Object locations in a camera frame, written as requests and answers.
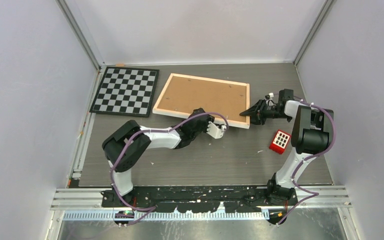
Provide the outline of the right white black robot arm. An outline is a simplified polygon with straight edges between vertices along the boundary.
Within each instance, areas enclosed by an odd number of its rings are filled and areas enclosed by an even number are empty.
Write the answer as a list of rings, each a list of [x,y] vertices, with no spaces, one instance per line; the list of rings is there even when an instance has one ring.
[[[271,205],[290,200],[295,194],[297,180],[315,158],[323,155],[334,141],[333,117],[330,109],[318,109],[312,103],[296,100],[292,89],[282,89],[278,101],[269,93],[240,113],[253,125],[264,125],[267,119],[294,121],[291,134],[279,131],[270,149],[280,153],[288,144],[291,152],[280,170],[267,182],[265,198]]]

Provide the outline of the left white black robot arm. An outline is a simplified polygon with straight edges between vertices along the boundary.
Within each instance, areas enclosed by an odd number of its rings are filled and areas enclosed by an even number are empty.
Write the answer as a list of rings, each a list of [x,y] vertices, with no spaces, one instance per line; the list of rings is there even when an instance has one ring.
[[[207,133],[215,117],[203,108],[178,125],[167,128],[149,128],[129,120],[102,143],[104,156],[110,165],[110,180],[115,191],[114,200],[121,207],[133,202],[132,168],[150,149],[182,149],[201,133]]]

